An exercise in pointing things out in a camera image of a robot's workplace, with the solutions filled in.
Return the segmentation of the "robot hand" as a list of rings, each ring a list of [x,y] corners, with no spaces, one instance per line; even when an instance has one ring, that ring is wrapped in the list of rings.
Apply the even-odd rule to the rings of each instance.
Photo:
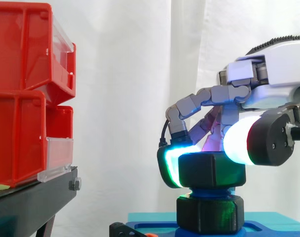
[[[171,188],[241,186],[246,165],[280,166],[300,141],[300,36],[252,48],[217,79],[166,111],[157,158]]]

